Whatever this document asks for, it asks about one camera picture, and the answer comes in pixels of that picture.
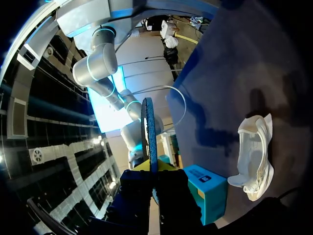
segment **blue box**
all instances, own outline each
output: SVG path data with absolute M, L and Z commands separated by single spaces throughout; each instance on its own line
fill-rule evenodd
M 227 179 L 198 165 L 183 169 L 188 176 L 188 187 L 201 207 L 203 225 L 213 223 L 225 213 Z

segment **robotic arm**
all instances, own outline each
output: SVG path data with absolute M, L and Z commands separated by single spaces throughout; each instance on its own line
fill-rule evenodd
M 129 168 L 143 163 L 145 160 L 141 147 L 141 103 L 129 90 L 120 94 L 114 84 L 108 79 L 117 71 L 117 60 L 114 50 L 115 30 L 111 27 L 101 27 L 92 35 L 91 48 L 93 52 L 78 61 L 73 67 L 73 77 L 80 86 L 89 87 L 105 97 L 116 109 L 125 108 L 134 122 L 121 129 L 121 135 L 128 148 Z M 163 131 L 163 122 L 155 116 L 156 134 Z

